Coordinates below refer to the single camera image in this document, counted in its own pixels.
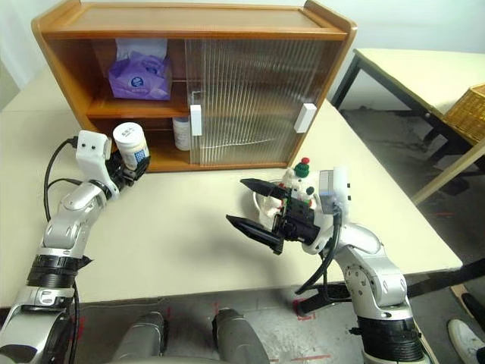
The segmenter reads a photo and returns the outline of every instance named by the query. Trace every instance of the shoe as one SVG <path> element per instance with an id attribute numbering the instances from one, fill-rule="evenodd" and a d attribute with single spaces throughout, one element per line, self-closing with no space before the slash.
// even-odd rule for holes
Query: shoe
<path id="1" fill-rule="evenodd" d="M 448 334 L 464 364 L 478 364 L 477 350 L 485 347 L 482 340 L 463 321 L 448 322 Z"/>

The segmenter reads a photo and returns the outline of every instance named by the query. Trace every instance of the black cable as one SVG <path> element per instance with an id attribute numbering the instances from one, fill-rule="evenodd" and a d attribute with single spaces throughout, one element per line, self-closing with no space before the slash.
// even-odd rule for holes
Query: black cable
<path id="1" fill-rule="evenodd" d="M 82 183 L 81 180 L 75 180 L 73 178 L 58 178 L 57 180 L 53 180 L 51 183 L 49 183 L 47 185 L 47 189 L 51 188 L 51 186 L 53 184 L 56 184 L 57 182 L 62 182 L 62 181 L 69 182 L 70 184 L 75 184 L 77 186 L 79 186 Z"/>
<path id="2" fill-rule="evenodd" d="M 332 238 L 327 243 L 329 244 L 328 253 L 315 273 L 298 290 L 295 291 L 296 294 L 302 294 L 303 292 L 311 289 L 311 286 L 313 286 L 322 275 L 327 275 L 327 269 L 335 256 L 336 246 L 340 240 L 340 231 L 342 227 L 342 210 L 338 206 L 334 206 L 333 209 L 333 234 Z"/>
<path id="3" fill-rule="evenodd" d="M 47 221 L 51 221 L 51 212 L 49 211 L 49 197 L 48 197 L 48 189 L 49 189 L 49 176 L 51 174 L 52 165 L 54 164 L 55 158 L 58 156 L 59 152 L 64 148 L 67 144 L 71 144 L 74 148 L 77 147 L 77 136 L 74 136 L 70 139 L 66 139 L 64 142 L 61 143 L 60 146 L 54 151 L 52 154 L 51 160 L 48 161 L 47 169 L 45 170 L 44 175 L 44 210 L 45 210 L 45 218 Z"/>
<path id="4" fill-rule="evenodd" d="M 77 350 L 77 335 L 79 335 L 80 326 L 80 308 L 79 308 L 79 292 L 77 290 L 76 281 L 73 284 L 74 288 L 74 335 L 70 345 L 69 364 L 74 364 Z"/>
<path id="5" fill-rule="evenodd" d="M 339 299 L 332 298 L 328 295 L 328 283 L 327 283 L 327 270 L 324 271 L 324 286 L 322 291 L 324 292 L 324 299 L 327 302 L 336 302 L 336 301 L 341 301 Z"/>

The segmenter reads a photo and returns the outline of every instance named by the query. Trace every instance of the tissue box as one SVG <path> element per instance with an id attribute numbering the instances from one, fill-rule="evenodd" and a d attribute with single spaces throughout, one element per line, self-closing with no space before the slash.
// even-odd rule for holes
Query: tissue box
<path id="1" fill-rule="evenodd" d="M 129 58 L 111 66 L 108 79 L 116 98 L 170 100 L 172 73 L 167 57 L 161 60 L 131 52 Z"/>

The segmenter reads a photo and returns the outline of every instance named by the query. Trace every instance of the wicker basket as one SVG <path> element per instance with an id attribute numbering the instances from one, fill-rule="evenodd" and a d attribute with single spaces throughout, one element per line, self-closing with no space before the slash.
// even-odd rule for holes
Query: wicker basket
<path id="1" fill-rule="evenodd" d="M 445 122 L 469 139 L 485 137 L 485 83 L 473 86 L 446 113 Z"/>

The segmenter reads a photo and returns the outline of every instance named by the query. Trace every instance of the white table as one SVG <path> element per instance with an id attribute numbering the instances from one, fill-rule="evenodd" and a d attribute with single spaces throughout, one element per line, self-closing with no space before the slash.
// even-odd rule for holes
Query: white table
<path id="1" fill-rule="evenodd" d="M 0 114 L 0 306 L 24 284 L 45 229 L 42 179 L 55 147 L 79 130 L 49 70 Z M 329 103 L 319 112 L 299 158 L 314 170 L 349 166 L 351 218 L 385 243 L 405 274 L 462 263 Z M 319 265 L 299 243 L 281 256 L 243 236 L 225 215 L 256 216 L 244 177 L 278 178 L 282 169 L 148 174 L 110 203 L 92 229 L 78 275 L 83 302 L 301 284 Z M 74 151 L 52 179 L 81 177 Z M 51 205 L 72 186 L 57 184 Z M 330 281 L 342 280 L 338 266 Z"/>
<path id="2" fill-rule="evenodd" d="M 447 111 L 466 90 L 485 82 L 484 54 L 412 49 L 355 49 L 354 52 L 354 60 L 332 98 L 336 108 L 340 107 L 358 72 L 363 70 L 439 130 L 446 126 L 441 120 Z M 456 142 L 462 142 L 461 137 L 456 137 Z M 412 200 L 416 204 L 424 201 L 484 153 L 485 141 L 418 191 Z"/>

